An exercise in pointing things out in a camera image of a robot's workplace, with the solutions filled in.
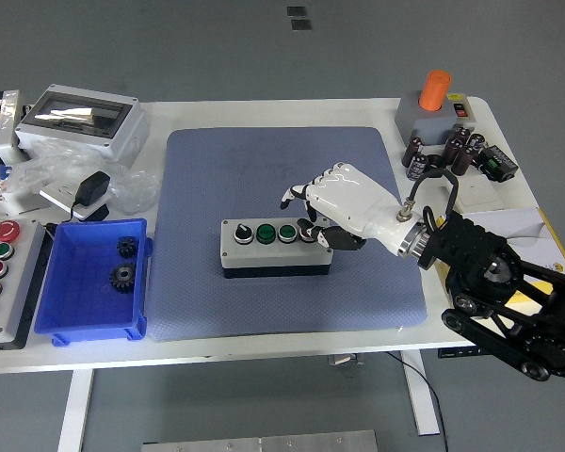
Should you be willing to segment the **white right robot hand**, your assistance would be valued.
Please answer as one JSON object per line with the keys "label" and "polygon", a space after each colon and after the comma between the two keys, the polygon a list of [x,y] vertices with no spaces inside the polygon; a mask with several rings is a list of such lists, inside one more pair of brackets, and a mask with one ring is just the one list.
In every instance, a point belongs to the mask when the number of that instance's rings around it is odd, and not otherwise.
{"label": "white right robot hand", "polygon": [[338,163],[306,185],[291,186],[282,196],[284,209],[301,199],[308,219],[300,229],[332,250],[359,250],[367,239],[378,240],[397,256],[411,253],[426,233],[422,219],[402,214],[388,190],[345,163]]}

